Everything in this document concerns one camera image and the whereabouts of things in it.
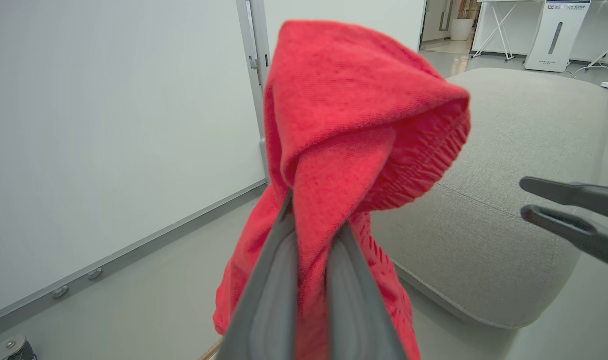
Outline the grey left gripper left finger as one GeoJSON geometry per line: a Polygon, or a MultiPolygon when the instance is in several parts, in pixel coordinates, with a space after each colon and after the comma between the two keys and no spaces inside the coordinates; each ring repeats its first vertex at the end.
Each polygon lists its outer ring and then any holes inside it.
{"type": "Polygon", "coordinates": [[[218,360],[294,360],[298,237],[293,191],[286,194],[226,334],[218,360]]]}

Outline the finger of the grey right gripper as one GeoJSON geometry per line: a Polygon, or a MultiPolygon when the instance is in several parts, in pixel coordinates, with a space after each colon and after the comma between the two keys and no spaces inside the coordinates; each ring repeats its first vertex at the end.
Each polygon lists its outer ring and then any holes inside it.
{"type": "Polygon", "coordinates": [[[608,228],[551,208],[526,205],[521,217],[527,223],[562,237],[579,251],[608,265],[608,228]]]}
{"type": "Polygon", "coordinates": [[[536,177],[519,181],[522,190],[559,205],[578,207],[608,218],[608,187],[587,183],[562,183],[536,177]]]}

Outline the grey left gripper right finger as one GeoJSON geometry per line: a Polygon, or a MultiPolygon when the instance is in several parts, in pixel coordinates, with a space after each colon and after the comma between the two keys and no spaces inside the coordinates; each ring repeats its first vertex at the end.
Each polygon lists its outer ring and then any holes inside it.
{"type": "Polygon", "coordinates": [[[406,360],[380,289],[348,224],[333,239],[327,262],[332,360],[406,360]]]}

